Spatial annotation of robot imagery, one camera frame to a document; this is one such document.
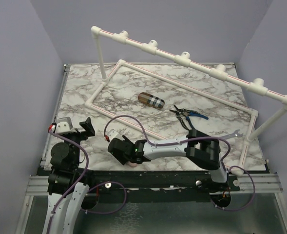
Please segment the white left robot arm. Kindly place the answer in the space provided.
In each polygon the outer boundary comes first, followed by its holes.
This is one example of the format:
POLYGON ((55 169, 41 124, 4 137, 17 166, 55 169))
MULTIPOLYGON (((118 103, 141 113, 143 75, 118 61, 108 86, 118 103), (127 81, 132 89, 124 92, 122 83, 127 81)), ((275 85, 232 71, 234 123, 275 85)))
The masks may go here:
POLYGON ((95 136, 91 118, 80 122, 82 131, 74 128, 70 117, 58 119, 48 133, 62 141, 50 151, 51 173, 48 176, 48 207, 43 227, 44 234, 71 234, 87 192, 94 189, 95 180, 87 174, 88 165, 79 168, 80 153, 86 164, 89 157, 82 141, 95 136))

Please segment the pink glasses case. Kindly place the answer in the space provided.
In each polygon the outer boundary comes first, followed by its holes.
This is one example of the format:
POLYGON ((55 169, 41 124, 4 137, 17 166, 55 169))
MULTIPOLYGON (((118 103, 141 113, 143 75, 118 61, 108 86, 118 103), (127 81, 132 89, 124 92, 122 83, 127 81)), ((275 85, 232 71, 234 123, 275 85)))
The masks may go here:
POLYGON ((129 165, 130 167, 136 167, 136 166, 138 166, 137 163, 132 163, 132 162, 127 162, 127 165, 129 165))

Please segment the plaid glasses case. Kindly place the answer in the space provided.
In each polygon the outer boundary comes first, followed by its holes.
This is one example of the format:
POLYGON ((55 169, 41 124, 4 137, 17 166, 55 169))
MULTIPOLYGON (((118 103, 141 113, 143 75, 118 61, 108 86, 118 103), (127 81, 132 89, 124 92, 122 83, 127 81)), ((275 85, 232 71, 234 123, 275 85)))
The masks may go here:
POLYGON ((165 101, 163 99, 145 92, 142 92, 138 95, 138 101, 144 105, 153 107, 158 110, 162 109, 165 105, 165 101))

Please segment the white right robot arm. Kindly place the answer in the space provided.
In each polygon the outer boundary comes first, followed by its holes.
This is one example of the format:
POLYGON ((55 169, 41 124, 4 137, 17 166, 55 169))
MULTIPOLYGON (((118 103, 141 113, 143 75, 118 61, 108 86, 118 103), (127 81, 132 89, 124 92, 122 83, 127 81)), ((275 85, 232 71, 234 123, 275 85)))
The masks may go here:
POLYGON ((111 130, 106 136, 108 152, 121 164, 142 164, 164 157, 186 157, 199 168, 209 171, 211 185, 221 191, 228 186, 228 173, 220 157, 220 139, 197 130, 190 130, 186 137, 131 142, 126 136, 111 130))

